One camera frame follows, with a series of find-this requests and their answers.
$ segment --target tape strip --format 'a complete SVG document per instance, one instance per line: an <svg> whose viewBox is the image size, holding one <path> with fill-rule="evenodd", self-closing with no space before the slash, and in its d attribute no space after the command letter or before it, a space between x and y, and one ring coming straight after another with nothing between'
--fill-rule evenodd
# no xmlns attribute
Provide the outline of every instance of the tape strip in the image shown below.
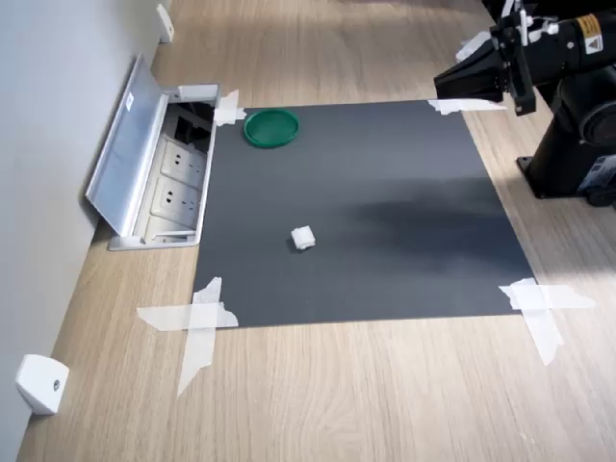
<svg viewBox="0 0 616 462"><path fill-rule="evenodd" d="M505 106L485 99L428 99L427 101L443 116L458 111L503 111Z"/></svg>
<svg viewBox="0 0 616 462"><path fill-rule="evenodd" d="M466 60L475 51L477 51L484 42L488 41L491 38L492 36L489 32L481 31L476 36L463 44L462 48L460 48L460 51L455 54L455 60L458 63Z"/></svg>
<svg viewBox="0 0 616 462"><path fill-rule="evenodd" d="M502 5L502 11L500 12L500 17L509 16L511 14L512 8L513 8L513 0L505 0L504 5Z"/></svg>
<svg viewBox="0 0 616 462"><path fill-rule="evenodd" d="M522 311L530 336L546 366L553 361L558 346L565 345L551 310L596 306L592 298L577 294L569 286L538 285L534 278L522 279L499 289L509 297L512 309Z"/></svg>
<svg viewBox="0 0 616 462"><path fill-rule="evenodd" d="M212 364L217 327L237 327L238 319L220 300L222 279L192 295L191 305L138 308L138 316L161 332L187 330L177 396L182 395L198 372Z"/></svg>
<svg viewBox="0 0 616 462"><path fill-rule="evenodd" d="M236 120L244 120L246 112L244 108L238 108L240 100L240 91L231 91L226 96L223 96L218 102L218 107L214 109L214 122L216 125L222 126L225 123L233 125Z"/></svg>
<svg viewBox="0 0 616 462"><path fill-rule="evenodd" d="M225 313L233 316L233 313L225 311L223 303L152 306L137 309L137 314L142 320L161 332L189 328L231 327L232 325L221 325L221 321L226 320Z"/></svg>

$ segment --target pop-up socket box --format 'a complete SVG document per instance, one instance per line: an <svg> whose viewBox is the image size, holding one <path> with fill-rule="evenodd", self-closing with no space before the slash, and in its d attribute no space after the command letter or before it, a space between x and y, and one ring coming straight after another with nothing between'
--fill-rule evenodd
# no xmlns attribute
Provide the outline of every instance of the pop-up socket box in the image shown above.
<svg viewBox="0 0 616 462"><path fill-rule="evenodd" d="M199 244L219 91L162 88L137 57L86 191L116 233L110 250Z"/></svg>

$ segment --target white wall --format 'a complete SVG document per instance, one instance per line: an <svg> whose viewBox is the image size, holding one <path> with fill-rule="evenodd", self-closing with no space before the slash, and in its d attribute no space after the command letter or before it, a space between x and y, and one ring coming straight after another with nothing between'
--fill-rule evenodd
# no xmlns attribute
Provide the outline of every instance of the white wall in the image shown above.
<svg viewBox="0 0 616 462"><path fill-rule="evenodd" d="M30 417L17 368L58 336L96 221L85 186L133 58L154 56L157 3L0 6L1 461L15 459Z"/></svg>

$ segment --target open metal lid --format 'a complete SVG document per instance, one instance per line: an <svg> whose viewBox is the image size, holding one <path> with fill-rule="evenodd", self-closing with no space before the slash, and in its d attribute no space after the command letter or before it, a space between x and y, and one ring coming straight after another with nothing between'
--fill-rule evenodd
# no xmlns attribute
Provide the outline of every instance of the open metal lid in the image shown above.
<svg viewBox="0 0 616 462"><path fill-rule="evenodd" d="M135 227L167 101L139 55L86 190L119 236L131 235Z"/></svg>

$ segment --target white cube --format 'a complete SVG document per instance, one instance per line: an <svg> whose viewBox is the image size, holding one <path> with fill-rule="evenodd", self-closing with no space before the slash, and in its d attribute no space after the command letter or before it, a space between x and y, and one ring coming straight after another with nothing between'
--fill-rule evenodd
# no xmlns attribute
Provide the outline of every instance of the white cube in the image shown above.
<svg viewBox="0 0 616 462"><path fill-rule="evenodd" d="M312 247L317 243L310 226L303 226L301 228L294 229L291 232L291 237L293 238L293 242L295 243L297 250L305 250L306 248Z"/></svg>

